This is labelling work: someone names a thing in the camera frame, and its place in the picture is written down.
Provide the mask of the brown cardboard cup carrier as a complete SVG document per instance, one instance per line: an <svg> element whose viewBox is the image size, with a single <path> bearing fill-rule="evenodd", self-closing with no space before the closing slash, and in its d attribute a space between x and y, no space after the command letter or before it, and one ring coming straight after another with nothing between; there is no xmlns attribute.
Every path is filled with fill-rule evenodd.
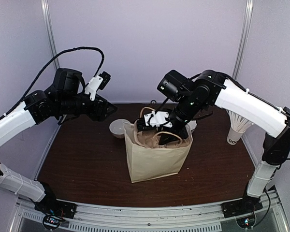
<svg viewBox="0 0 290 232"><path fill-rule="evenodd" d="M173 142L169 142L165 145L159 145L159 140L163 135L170 136L171 139L175 139ZM191 145L193 142L192 135L189 135L187 139L181 139L178 135L175 135L170 132L161 131L161 132L134 132L133 138L137 145L140 145L145 148L180 148Z"/></svg>

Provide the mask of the brown paper bag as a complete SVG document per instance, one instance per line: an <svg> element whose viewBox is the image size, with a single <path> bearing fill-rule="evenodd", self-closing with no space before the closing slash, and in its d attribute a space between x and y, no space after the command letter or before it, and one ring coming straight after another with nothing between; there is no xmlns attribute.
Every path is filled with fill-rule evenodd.
<svg viewBox="0 0 290 232"><path fill-rule="evenodd" d="M190 151L191 145L180 148L145 148L133 138L139 132L136 123L124 123L127 165L132 183L178 174ZM192 135L186 125L188 135Z"/></svg>

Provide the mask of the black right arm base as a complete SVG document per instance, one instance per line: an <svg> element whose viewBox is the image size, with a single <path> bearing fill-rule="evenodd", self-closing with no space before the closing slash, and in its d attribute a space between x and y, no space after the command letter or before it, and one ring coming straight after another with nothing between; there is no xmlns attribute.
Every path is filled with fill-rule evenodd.
<svg viewBox="0 0 290 232"><path fill-rule="evenodd" d="M231 218L245 214L252 214L256 210L263 209L263 205L261 202L244 202L242 199L240 199L236 201L222 203L221 208L224 218Z"/></svg>

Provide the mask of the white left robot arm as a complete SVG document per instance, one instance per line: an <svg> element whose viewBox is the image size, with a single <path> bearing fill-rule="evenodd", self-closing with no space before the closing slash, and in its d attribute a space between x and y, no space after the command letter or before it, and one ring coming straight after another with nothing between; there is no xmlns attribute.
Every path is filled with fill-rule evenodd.
<svg viewBox="0 0 290 232"><path fill-rule="evenodd" d="M104 121L117 111L117 107L97 94L110 79L110 74L102 72L86 84L80 71L57 69L53 83L46 90L36 90L29 94L0 119L0 147L50 117L60 119L64 115L72 118L86 115L93 121ZM30 180L1 162L0 188L28 197L33 202L41 202L41 207L50 215L60 210L59 202L55 201L56 197L46 184Z"/></svg>

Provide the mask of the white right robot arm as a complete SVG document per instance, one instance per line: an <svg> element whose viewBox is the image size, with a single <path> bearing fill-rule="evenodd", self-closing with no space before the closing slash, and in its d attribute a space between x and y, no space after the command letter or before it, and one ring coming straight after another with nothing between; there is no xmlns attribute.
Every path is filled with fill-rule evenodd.
<svg viewBox="0 0 290 232"><path fill-rule="evenodd" d="M183 129L200 110L214 105L242 116L265 131L263 155L247 184L246 197L238 203L241 213L249 213L276 169L288 158L290 109L268 103L229 75L214 70L205 70L191 78L171 70L157 89L177 106L171 112L158 111L155 120L147 121L152 126L169 128L174 133Z"/></svg>

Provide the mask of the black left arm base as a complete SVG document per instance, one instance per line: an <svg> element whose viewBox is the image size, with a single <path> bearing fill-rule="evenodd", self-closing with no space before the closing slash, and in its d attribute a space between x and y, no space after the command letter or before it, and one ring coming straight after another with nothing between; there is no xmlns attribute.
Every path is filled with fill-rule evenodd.
<svg viewBox="0 0 290 232"><path fill-rule="evenodd" d="M45 197L40 202L34 202L35 210L40 211L46 215L56 216L58 218L73 219L76 213L76 204L59 201Z"/></svg>

